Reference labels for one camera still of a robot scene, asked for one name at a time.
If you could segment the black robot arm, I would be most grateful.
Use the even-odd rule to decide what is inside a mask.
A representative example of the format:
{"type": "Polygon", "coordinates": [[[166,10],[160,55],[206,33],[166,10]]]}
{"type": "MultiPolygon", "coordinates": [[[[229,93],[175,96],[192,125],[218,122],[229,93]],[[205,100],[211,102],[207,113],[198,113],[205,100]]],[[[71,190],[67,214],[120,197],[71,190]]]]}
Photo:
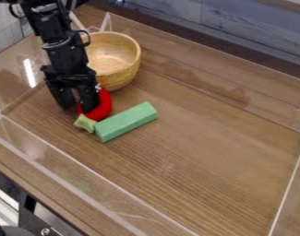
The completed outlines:
{"type": "Polygon", "coordinates": [[[57,105],[68,109],[75,103],[72,90],[79,95],[83,112],[99,104],[96,72],[87,66],[89,35],[84,29],[71,28],[69,9],[61,0],[7,0],[8,9],[19,5],[27,22],[41,40],[41,50],[49,64],[40,67],[44,82],[57,105]]]}

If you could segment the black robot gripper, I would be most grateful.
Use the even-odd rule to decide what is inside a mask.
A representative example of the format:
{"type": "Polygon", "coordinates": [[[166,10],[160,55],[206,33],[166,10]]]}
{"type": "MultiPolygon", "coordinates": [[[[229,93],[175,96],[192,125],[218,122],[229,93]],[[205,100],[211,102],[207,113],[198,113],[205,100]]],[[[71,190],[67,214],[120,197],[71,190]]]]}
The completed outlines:
{"type": "Polygon", "coordinates": [[[89,112],[100,103],[96,72],[87,66],[85,47],[89,41],[83,42],[80,34],[48,34],[41,35],[40,39],[49,60],[40,71],[56,104],[63,110],[73,105],[71,91],[75,89],[81,111],[89,112]]]}

